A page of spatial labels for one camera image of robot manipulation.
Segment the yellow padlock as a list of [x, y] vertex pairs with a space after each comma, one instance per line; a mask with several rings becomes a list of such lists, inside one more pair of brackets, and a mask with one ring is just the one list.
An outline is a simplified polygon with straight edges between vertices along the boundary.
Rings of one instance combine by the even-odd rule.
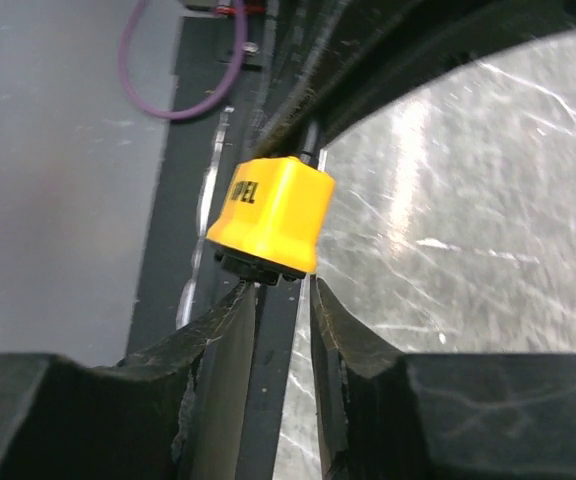
[[317, 269], [317, 242], [335, 188], [319, 169], [321, 124], [311, 121], [295, 156], [255, 158], [235, 170], [222, 210], [207, 231], [220, 267], [275, 285]]

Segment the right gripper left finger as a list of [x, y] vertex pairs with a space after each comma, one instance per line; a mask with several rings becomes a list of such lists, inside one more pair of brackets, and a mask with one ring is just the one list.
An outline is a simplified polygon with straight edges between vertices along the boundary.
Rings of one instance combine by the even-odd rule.
[[112, 367], [0, 354], [0, 479], [232, 479], [255, 330], [241, 283]]

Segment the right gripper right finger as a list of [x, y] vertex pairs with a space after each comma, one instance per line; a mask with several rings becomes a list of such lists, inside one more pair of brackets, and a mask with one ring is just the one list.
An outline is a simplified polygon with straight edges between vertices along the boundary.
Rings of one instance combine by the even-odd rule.
[[576, 479], [576, 354], [405, 353], [310, 281], [326, 479]]

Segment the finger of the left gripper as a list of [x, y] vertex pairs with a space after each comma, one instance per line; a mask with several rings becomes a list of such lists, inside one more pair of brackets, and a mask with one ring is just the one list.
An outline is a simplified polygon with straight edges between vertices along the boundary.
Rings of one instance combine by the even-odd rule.
[[323, 142], [458, 67], [575, 29], [576, 1], [424, 1], [325, 97]]
[[270, 1], [247, 151], [277, 149], [416, 1]]

